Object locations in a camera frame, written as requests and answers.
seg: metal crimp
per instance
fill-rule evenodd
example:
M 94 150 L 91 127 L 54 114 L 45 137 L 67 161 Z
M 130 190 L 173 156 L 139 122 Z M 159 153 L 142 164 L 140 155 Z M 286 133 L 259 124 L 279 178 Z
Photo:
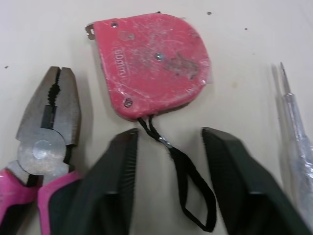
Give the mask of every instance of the metal crimp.
M 173 148 L 173 146 L 166 140 L 166 138 L 160 136 L 158 138 L 158 140 L 160 141 L 160 143 L 162 143 L 165 147 L 167 148 Z

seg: pliers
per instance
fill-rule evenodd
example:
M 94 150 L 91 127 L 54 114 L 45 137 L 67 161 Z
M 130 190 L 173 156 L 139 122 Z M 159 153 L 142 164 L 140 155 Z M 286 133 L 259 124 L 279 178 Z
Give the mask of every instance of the pliers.
M 59 234 L 80 175 L 69 164 L 81 111 L 75 76 L 50 67 L 29 102 L 16 139 L 17 160 L 0 171 L 0 234 L 13 235 L 38 198 L 43 235 Z

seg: black strap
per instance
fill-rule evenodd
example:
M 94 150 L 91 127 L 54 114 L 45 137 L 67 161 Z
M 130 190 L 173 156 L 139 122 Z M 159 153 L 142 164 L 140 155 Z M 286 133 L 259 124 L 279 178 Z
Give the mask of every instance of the black strap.
M 197 171 L 195 165 L 192 163 L 190 158 L 180 150 L 172 147 L 171 144 L 167 142 L 166 139 L 163 138 L 157 132 L 157 130 L 152 125 L 152 118 L 153 116 L 149 116 L 149 128 L 147 126 L 147 123 L 142 118 L 138 118 L 138 121 L 150 137 L 164 144 L 170 151 L 171 157 L 175 163 L 179 189 L 179 202 L 182 211 L 190 220 L 197 224 L 202 230 L 206 232 L 212 232 L 216 224 L 216 201 L 212 190 L 207 185 L 205 180 L 200 176 L 199 172 Z M 205 199 L 205 203 L 207 206 L 206 225 L 203 225 L 186 208 L 188 195 L 188 177 L 191 178 L 191 180 L 200 190 Z

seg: workbench surface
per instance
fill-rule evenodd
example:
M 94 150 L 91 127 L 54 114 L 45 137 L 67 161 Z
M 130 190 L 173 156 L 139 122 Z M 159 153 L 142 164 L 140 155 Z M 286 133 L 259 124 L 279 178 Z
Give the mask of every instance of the workbench surface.
M 80 145 L 72 163 L 85 173 L 118 133 L 135 122 L 111 107 L 95 41 L 93 21 L 154 13 L 184 18 L 201 35 L 212 61 L 214 83 L 188 106 L 155 118 L 155 126 L 184 151 L 208 181 L 201 128 L 239 137 L 281 185 L 283 153 L 274 67 L 282 61 L 309 137 L 313 137 L 313 2 L 310 0 L 10 0 L 0 7 L 0 168 L 16 158 L 22 114 L 50 66 L 70 67 L 82 108 Z M 204 201 L 188 204 L 201 214 Z M 37 209 L 20 235 L 39 235 Z M 165 148 L 140 132 L 134 235 L 204 235 L 181 212 L 176 172 Z M 214 230 L 224 235 L 221 218 Z

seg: screwdriver tip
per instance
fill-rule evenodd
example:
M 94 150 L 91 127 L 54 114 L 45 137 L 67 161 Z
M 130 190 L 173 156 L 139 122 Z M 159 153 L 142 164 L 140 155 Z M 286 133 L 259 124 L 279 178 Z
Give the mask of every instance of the screwdriver tip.
M 291 90 L 290 90 L 289 82 L 287 79 L 286 71 L 285 71 L 285 68 L 284 68 L 284 65 L 282 62 L 280 62 L 280 69 L 281 69 L 281 73 L 282 73 L 282 77 L 283 77 L 283 86 L 285 89 L 285 93 L 289 94 L 289 93 L 291 93 Z

